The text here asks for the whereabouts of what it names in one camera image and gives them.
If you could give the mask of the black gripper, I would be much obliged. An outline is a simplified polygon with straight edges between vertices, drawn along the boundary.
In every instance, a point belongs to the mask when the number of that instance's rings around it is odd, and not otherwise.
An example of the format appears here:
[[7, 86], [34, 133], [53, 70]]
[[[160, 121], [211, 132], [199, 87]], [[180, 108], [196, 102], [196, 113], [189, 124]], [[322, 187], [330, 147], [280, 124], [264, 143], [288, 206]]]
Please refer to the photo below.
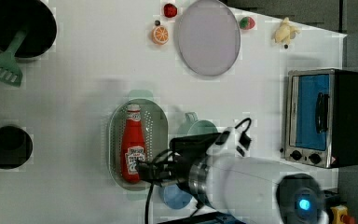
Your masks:
[[198, 159], [199, 152], [195, 149], [166, 149], [152, 161], [137, 161], [139, 178], [147, 183], [168, 186], [182, 184], [188, 180], [190, 169]]

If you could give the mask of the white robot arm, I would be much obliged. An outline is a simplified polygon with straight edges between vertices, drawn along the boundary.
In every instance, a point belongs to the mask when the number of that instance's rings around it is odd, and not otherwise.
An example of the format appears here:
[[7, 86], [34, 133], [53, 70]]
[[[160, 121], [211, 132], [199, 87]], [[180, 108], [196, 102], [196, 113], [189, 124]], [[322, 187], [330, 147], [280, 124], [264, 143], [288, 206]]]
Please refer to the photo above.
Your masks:
[[320, 184], [286, 163], [238, 153], [181, 151], [164, 161], [137, 161], [135, 167], [143, 181], [176, 185], [245, 224], [328, 223]]

